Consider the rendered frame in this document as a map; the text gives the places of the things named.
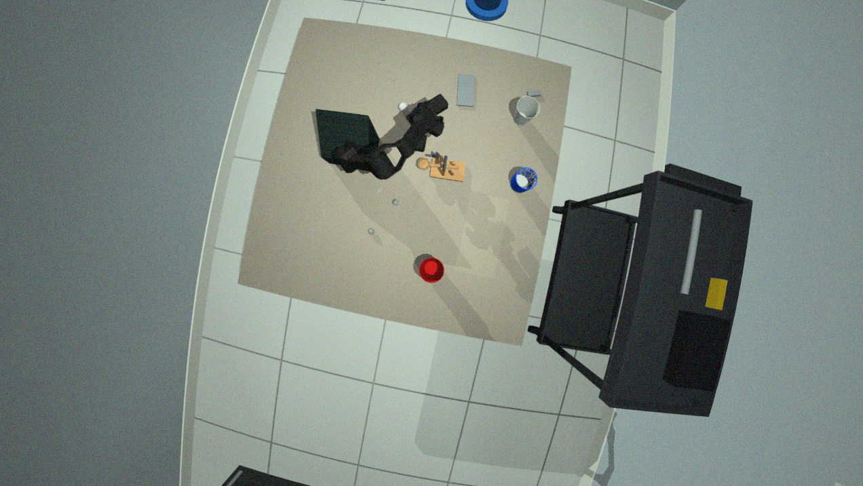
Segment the wooden toy catapult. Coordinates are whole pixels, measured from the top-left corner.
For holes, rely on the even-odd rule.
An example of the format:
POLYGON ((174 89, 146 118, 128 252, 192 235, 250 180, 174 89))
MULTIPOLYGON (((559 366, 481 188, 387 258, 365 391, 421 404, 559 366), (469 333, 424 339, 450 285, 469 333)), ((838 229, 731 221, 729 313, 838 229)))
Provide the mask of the wooden toy catapult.
POLYGON ((431 153, 426 153, 426 156, 435 157, 432 160, 432 164, 429 164, 427 158, 422 157, 418 162, 418 166, 420 166, 420 169, 423 170, 426 170, 429 168, 429 166, 431 166, 431 172, 429 173, 429 177, 442 180, 463 182, 465 163, 447 161, 448 156, 445 155, 443 159, 443 153, 438 152, 435 155, 432 155, 431 153))

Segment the blue mug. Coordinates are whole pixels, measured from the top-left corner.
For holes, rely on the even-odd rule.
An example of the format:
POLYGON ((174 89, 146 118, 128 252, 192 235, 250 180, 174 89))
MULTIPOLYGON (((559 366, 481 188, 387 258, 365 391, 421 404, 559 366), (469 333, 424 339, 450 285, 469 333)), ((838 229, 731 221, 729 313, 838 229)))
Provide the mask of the blue mug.
POLYGON ((509 181, 514 193, 524 193, 537 184, 537 174, 530 168, 521 168, 509 181))

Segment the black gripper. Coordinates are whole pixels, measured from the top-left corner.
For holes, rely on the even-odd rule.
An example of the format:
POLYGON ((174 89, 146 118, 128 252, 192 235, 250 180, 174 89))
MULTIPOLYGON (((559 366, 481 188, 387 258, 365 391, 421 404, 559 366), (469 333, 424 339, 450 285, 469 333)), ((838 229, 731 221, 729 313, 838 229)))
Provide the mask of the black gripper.
MULTIPOLYGON (((420 102, 420 104, 417 104, 417 106, 420 106, 422 104, 423 103, 420 102)), ((424 136, 420 139, 420 142, 415 147, 415 151, 422 151, 422 152, 425 151, 426 137, 427 137, 427 134, 424 134, 424 136)))

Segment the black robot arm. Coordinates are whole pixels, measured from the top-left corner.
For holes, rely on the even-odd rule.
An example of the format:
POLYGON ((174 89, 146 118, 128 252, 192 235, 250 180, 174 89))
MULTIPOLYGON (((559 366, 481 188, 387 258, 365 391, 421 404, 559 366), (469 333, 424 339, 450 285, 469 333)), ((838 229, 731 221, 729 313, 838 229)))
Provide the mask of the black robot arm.
POLYGON ((435 137, 443 134, 443 117, 438 114, 447 109, 447 100, 439 94, 431 100, 424 101, 422 105, 415 107, 415 110, 406 115, 410 128, 397 142, 381 144, 368 155, 361 155, 361 145, 346 140, 345 146, 337 147, 334 156, 345 169, 346 174, 352 174, 356 170, 367 170, 379 180, 387 180, 400 171, 406 159, 415 153, 415 147, 426 132, 435 137), (384 152, 386 147, 397 147, 401 153, 397 166, 391 164, 386 156, 384 152))

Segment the red plastic cup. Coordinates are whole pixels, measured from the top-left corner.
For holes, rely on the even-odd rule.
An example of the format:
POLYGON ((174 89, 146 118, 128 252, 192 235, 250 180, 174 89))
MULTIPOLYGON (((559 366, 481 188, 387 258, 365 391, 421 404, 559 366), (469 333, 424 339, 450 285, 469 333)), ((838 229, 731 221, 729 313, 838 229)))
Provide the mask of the red plastic cup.
POLYGON ((443 263, 435 258, 425 259, 420 263, 419 274, 425 282, 439 282, 439 280, 443 278, 444 274, 443 263))

